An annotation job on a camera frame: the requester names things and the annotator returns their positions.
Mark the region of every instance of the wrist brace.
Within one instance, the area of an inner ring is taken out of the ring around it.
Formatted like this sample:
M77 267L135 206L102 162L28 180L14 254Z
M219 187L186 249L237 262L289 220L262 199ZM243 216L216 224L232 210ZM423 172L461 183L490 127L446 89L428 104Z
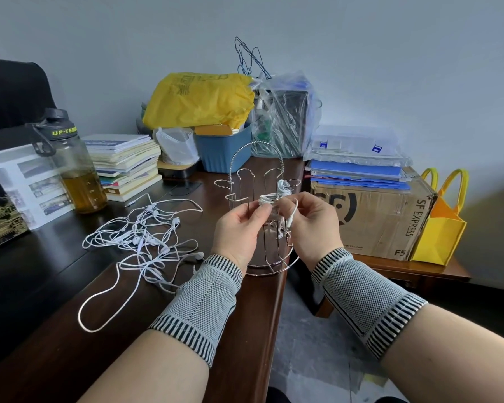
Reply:
M220 255L209 256L149 328L187 345L211 367L242 280L235 263Z
M427 301L404 290L343 248L312 271L313 280L377 359Z

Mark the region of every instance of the stack of books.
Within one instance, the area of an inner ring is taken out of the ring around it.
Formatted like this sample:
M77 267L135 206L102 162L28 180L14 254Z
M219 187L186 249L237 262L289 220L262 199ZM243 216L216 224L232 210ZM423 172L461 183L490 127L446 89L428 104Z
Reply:
M125 202L162 180L161 148L148 135L94 134L83 140L108 200Z
M407 182L411 175L406 174L401 167L311 160L306 170L310 171L311 181L323 184L410 189Z

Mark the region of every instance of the cardboard box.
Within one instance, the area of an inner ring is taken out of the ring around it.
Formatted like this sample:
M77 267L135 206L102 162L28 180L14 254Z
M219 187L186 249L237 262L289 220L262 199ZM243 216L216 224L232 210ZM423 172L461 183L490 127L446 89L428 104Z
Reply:
M230 136L233 130L226 125L196 126L195 134L199 136Z
M312 193L336 207L343 245L351 253L408 260L437 193L414 177L410 191L312 182Z

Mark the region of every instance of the hand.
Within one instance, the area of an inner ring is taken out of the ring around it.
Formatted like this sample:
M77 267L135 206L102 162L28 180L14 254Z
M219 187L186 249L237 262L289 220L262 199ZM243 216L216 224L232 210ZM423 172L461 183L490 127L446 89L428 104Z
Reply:
M329 252L343 247L338 215L334 206L308 192L285 196L277 201L280 214L288 219L299 206L291 224L291 238L297 255L312 271Z
M257 234L272 210L272 205L268 203L259 205L258 201L250 205L243 203L216 223L211 254L230 259L241 269L243 275L256 250Z

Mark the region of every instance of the blue plastic basket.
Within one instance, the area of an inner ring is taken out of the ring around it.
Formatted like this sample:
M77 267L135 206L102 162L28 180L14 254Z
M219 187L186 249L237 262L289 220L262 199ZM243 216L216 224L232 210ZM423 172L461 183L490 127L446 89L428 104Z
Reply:
M235 152L252 141L252 128L247 127L233 136L198 136L194 135L198 154L208 172L229 173L229 163ZM250 146L237 154L233 161L235 172L250 158Z

